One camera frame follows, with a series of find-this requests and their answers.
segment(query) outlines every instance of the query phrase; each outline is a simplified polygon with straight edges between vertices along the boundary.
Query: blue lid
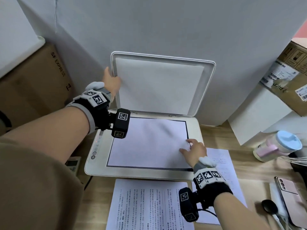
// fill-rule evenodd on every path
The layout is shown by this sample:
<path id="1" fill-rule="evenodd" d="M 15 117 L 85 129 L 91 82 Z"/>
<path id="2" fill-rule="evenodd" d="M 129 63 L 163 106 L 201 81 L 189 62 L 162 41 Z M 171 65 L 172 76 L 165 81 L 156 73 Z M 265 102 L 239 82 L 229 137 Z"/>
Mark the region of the blue lid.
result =
<path id="1" fill-rule="evenodd" d="M 288 150 L 296 151 L 302 149 L 303 145 L 298 137 L 287 131 L 278 131 L 276 140 Z"/>

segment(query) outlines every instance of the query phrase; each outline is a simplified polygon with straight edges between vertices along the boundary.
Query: hand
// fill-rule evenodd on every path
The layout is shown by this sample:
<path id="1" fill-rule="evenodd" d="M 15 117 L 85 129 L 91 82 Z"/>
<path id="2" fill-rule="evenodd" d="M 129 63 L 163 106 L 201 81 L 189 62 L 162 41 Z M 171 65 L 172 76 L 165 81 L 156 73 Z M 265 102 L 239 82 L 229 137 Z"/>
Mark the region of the hand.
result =
<path id="1" fill-rule="evenodd" d="M 187 139 L 187 142 L 192 143 L 190 151 L 183 148 L 179 149 L 182 155 L 185 157 L 186 162 L 193 168 L 200 157 L 207 156 L 207 149 L 203 143 L 198 142 L 196 139 Z"/>
<path id="2" fill-rule="evenodd" d="M 109 67 L 106 67 L 102 81 L 104 82 L 104 87 L 110 91 L 113 99 L 120 88 L 120 77 L 112 77 L 109 72 Z"/>

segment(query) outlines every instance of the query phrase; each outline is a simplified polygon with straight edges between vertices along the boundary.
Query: olive shirt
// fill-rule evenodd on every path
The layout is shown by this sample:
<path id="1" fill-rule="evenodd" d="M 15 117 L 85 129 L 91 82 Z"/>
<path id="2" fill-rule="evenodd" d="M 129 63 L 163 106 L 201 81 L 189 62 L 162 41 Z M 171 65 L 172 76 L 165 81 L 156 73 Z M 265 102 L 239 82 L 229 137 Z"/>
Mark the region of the olive shirt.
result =
<path id="1" fill-rule="evenodd" d="M 83 185 L 59 161 L 0 138 L 0 229 L 72 229 Z"/>

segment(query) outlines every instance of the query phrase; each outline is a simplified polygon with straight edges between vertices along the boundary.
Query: pink smartphone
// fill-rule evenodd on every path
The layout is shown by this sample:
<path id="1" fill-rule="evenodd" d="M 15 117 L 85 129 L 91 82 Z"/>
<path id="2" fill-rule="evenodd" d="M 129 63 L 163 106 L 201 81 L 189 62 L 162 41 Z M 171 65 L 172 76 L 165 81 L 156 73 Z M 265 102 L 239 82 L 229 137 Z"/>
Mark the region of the pink smartphone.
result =
<path id="1" fill-rule="evenodd" d="M 274 179 L 288 212 L 289 222 L 294 226 L 307 228 L 307 212 L 294 182 L 280 177 Z"/>

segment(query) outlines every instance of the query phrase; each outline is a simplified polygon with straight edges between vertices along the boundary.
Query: brown cardboard box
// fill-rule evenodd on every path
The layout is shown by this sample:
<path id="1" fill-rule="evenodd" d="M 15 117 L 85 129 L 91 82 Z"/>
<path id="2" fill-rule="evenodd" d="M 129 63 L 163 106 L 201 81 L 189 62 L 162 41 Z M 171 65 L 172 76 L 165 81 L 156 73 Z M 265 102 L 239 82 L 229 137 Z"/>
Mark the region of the brown cardboard box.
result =
<path id="1" fill-rule="evenodd" d="M 0 79 L 0 135 L 63 108 L 72 93 L 55 47 L 45 44 Z"/>
<path id="2" fill-rule="evenodd" d="M 307 38 L 295 38 L 261 82 L 300 116 L 307 116 Z"/>

